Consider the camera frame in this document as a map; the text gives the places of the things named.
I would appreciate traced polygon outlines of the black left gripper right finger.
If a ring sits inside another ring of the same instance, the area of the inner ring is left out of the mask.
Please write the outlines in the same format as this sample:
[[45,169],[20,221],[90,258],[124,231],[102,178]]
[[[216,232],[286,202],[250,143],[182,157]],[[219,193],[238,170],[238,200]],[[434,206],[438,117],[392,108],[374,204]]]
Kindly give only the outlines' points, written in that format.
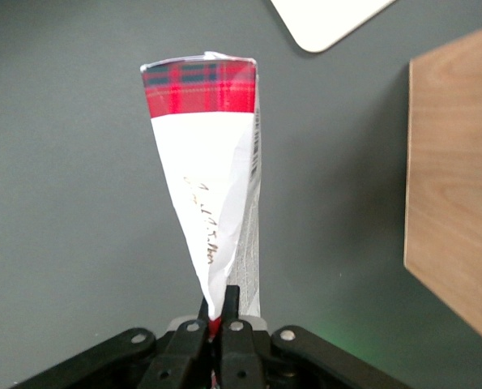
[[220,387],[265,388],[264,368],[254,333],[265,331],[266,322],[256,316],[241,315],[239,307],[240,287],[228,285],[220,328]]

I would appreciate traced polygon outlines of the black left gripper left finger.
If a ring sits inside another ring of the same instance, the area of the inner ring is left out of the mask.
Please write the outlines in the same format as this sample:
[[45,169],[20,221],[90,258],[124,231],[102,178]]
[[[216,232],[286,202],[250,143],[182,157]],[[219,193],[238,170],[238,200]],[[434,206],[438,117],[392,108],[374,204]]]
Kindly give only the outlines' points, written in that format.
[[203,301],[196,315],[173,319],[157,343],[156,351],[139,388],[208,388],[210,360],[207,356],[207,303]]

